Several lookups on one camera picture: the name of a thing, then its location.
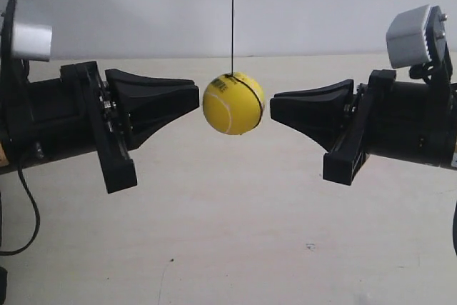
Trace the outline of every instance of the tennis ball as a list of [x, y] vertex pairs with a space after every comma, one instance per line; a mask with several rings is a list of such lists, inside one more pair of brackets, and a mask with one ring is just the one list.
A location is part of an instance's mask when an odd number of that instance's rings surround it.
[[260, 124], [265, 95], [260, 85], [243, 73], [215, 78], [203, 95], [202, 108], [207, 122], [227, 135], [241, 135]]

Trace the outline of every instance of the hanging string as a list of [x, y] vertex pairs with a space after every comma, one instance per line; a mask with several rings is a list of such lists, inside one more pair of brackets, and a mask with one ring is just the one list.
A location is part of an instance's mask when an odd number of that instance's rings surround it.
[[235, 0], [231, 0], [231, 75], [233, 76], [233, 37], [235, 28]]

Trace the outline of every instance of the white table surface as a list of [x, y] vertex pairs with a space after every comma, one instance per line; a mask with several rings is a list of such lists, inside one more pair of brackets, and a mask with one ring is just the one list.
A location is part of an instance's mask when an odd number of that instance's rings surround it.
[[[58, 77], [65, 63], [33, 63], [30, 79]], [[194, 79], [203, 91], [230, 63], [99, 66]], [[374, 54], [245, 58], [235, 67], [270, 99], [366, 82], [389, 65]], [[197, 109], [131, 153], [133, 189], [108, 195], [95, 153], [29, 169], [41, 231], [29, 250], [0, 260], [7, 304], [155, 305], [159, 293], [161, 305], [454, 304], [457, 173], [372, 156], [347, 187], [322, 180], [323, 153], [268, 109], [243, 136], [219, 134]], [[15, 249], [30, 237], [33, 211], [16, 174], [0, 187], [2, 248]]]

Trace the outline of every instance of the yellow tennis ball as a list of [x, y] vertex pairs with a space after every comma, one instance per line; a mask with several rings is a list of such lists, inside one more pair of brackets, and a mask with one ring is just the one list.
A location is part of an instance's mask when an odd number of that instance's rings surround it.
[[260, 124], [265, 95], [254, 79], [243, 73], [215, 78], [205, 90], [202, 101], [207, 122], [227, 135], [241, 135]]

